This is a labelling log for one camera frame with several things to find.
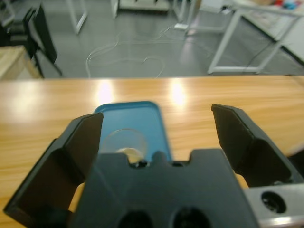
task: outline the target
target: black chair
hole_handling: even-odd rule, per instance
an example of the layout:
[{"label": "black chair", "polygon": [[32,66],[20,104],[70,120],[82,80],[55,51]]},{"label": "black chair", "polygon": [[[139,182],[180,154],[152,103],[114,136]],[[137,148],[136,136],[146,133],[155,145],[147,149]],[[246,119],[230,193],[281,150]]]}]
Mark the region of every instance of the black chair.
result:
[{"label": "black chair", "polygon": [[[32,30],[35,30],[43,48],[34,39]],[[7,26],[0,28],[0,46],[19,46],[23,45],[30,58],[34,58],[39,73],[43,76],[41,65],[37,56],[40,51],[52,64],[55,70],[62,75],[61,70],[55,64],[57,52],[55,50],[42,6],[38,9],[22,9],[15,17],[15,20]]]}]

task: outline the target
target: screw hole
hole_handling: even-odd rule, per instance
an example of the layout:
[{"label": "screw hole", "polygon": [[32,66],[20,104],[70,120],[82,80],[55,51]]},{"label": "screw hole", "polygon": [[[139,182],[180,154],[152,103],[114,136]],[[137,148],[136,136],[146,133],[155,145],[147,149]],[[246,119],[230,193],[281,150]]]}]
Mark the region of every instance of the screw hole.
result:
[{"label": "screw hole", "polygon": [[152,222],[145,212],[133,211],[122,218],[118,228],[152,228]]},{"label": "screw hole", "polygon": [[278,194],[267,191],[262,194],[262,202],[270,211],[282,214],[286,212],[286,204],[282,197]]},{"label": "screw hole", "polygon": [[183,208],[175,216],[174,228],[210,228],[209,221],[198,209]]}]

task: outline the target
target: power cord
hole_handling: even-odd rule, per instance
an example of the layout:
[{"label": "power cord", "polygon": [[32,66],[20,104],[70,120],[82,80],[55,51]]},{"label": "power cord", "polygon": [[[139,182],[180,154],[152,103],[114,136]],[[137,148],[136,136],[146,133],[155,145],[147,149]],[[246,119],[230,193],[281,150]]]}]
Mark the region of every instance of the power cord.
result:
[{"label": "power cord", "polygon": [[[87,57],[86,61],[85,61],[85,69],[86,69],[86,73],[88,75],[88,78],[91,78],[92,75],[91,75],[91,71],[90,71],[90,66],[93,66],[93,67],[105,67],[105,66],[109,66],[109,65],[112,65],[112,64],[116,64],[116,63],[119,63],[119,62],[125,62],[125,61],[132,61],[132,62],[136,62],[136,63],[145,63],[147,60],[149,59],[154,59],[154,60],[158,60],[160,61],[161,65],[162,65],[162,68],[159,72],[159,74],[155,77],[155,78],[158,78],[164,71],[165,67],[166,67],[166,64],[163,60],[162,57],[160,56],[147,56],[145,59],[140,59],[140,58],[132,58],[132,57],[128,57],[128,58],[121,58],[121,59],[117,59],[117,60],[114,60],[114,61],[110,61],[110,62],[106,62],[104,64],[97,64],[97,65],[92,65],[91,64],[91,61],[94,59],[94,58],[97,58],[97,57],[100,57],[112,50],[114,50],[116,47],[120,46],[120,45],[140,45],[140,44],[172,44],[172,43],[191,43],[191,44],[194,44],[194,45],[197,45],[198,47],[201,47],[203,48],[206,53],[207,53],[207,58],[210,56],[212,50],[209,49],[208,47],[204,46],[204,45],[201,45],[201,44],[198,44],[194,41],[190,41],[190,40],[186,40],[187,38],[181,38],[181,39],[178,39],[178,38],[172,38],[170,37],[167,32],[172,29],[173,26],[170,26],[168,28],[165,28],[163,29],[159,36],[157,36],[156,38],[153,38],[153,39],[150,39],[150,40],[136,40],[136,41],[120,41],[120,35],[122,34],[123,31],[121,31],[117,36],[116,36],[116,42],[115,43],[110,43],[110,44],[107,44],[107,45],[103,45],[103,46],[100,46],[96,49],[94,49],[90,54],[89,56]],[[163,36],[167,37],[168,39],[170,40],[160,40]]]},{"label": "power cord", "polygon": [[250,65],[252,64],[252,62],[259,56],[261,55],[264,51],[266,51],[272,44],[277,42],[277,38],[280,35],[281,31],[274,36],[274,40],[275,42],[273,42],[273,40],[271,40],[264,48],[262,48],[255,56],[252,57],[252,59],[249,61],[249,63],[247,64],[247,66],[244,68],[242,74],[244,74],[246,72],[246,70],[250,67]]}]

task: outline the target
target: chair leg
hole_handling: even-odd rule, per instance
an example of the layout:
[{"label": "chair leg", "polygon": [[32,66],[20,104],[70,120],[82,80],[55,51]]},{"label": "chair leg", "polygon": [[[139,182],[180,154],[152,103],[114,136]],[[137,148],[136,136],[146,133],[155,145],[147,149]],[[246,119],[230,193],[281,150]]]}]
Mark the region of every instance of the chair leg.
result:
[{"label": "chair leg", "polygon": [[42,69],[41,69],[41,65],[40,65],[40,62],[39,62],[38,57],[37,57],[37,53],[34,53],[34,59],[35,59],[36,66],[38,68],[38,71],[39,71],[41,77],[44,78],[44,75],[43,75],[43,72],[42,72]]},{"label": "chair leg", "polygon": [[41,53],[48,59],[48,61],[53,65],[54,69],[59,73],[59,75],[62,76],[62,71],[61,71],[61,69],[60,69],[55,63],[53,63],[53,62],[49,59],[49,57],[47,56],[47,54],[46,54],[42,49],[39,48],[39,50],[40,50]]}]

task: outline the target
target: table leg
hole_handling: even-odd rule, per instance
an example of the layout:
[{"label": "table leg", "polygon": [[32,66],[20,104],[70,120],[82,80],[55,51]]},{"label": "table leg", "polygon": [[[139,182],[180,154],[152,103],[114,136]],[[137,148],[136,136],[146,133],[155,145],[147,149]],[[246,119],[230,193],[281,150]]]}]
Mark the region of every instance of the table leg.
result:
[{"label": "table leg", "polygon": [[187,19],[187,25],[188,25],[188,27],[187,27],[187,29],[186,29],[186,31],[185,31],[186,34],[188,33],[189,28],[190,28],[190,26],[191,26],[191,23],[192,23],[192,21],[193,21],[193,16],[194,16],[194,11],[195,11],[196,2],[197,2],[197,0],[192,0],[192,1],[191,1],[190,10],[189,10],[189,15],[188,15],[188,19]]},{"label": "table leg", "polygon": [[7,8],[7,10],[8,10],[9,13],[10,13],[9,18],[5,19],[5,20],[2,22],[2,25],[3,25],[3,26],[6,26],[6,25],[8,25],[9,23],[11,23],[11,22],[15,19],[16,14],[15,14],[15,10],[13,9],[13,7],[12,7],[12,5],[11,5],[11,3],[10,3],[10,0],[3,0],[3,2],[5,3],[6,8]]},{"label": "table leg", "polygon": [[232,16],[232,19],[230,21],[229,26],[227,27],[227,30],[224,34],[224,37],[218,47],[218,50],[216,51],[216,54],[213,57],[213,60],[210,64],[209,70],[208,70],[208,74],[213,73],[214,68],[216,67],[216,65],[218,64],[220,58],[222,57],[223,52],[225,51],[228,42],[230,41],[230,38],[234,32],[234,30],[236,29],[237,25],[238,25],[238,21],[240,19],[240,17],[242,16],[242,11],[239,9],[237,10],[234,15]]},{"label": "table leg", "polygon": [[182,22],[184,20],[184,17],[185,17],[187,0],[181,0],[180,9],[178,9],[178,7],[177,7],[177,1],[178,0],[173,1],[173,10],[174,10],[174,13],[177,17],[178,22]]},{"label": "table leg", "polygon": [[276,42],[274,49],[272,50],[272,52],[269,54],[269,56],[267,56],[263,62],[260,64],[260,66],[258,67],[258,72],[260,73],[265,67],[266,65],[271,61],[271,59],[275,56],[275,54],[278,52],[278,50],[281,48],[281,46],[283,45],[284,40],[286,39],[286,37],[288,36],[289,32],[292,30],[292,28],[295,26],[295,24],[297,23],[297,21],[300,18],[297,17],[293,20],[292,23],[288,24],[288,28],[284,31],[284,34],[281,36],[281,39],[279,41]]},{"label": "table leg", "polygon": [[73,4],[73,0],[66,0],[68,9],[70,11],[70,15],[71,15],[71,21],[72,21],[72,25],[74,28],[74,31],[76,34],[79,34],[79,31],[84,23],[84,21],[86,20],[87,17],[87,10],[86,10],[86,4],[85,4],[85,0],[80,0],[80,5],[83,11],[83,14],[81,16],[81,19],[79,21],[77,21],[76,18],[76,11],[75,11],[75,7]]}]

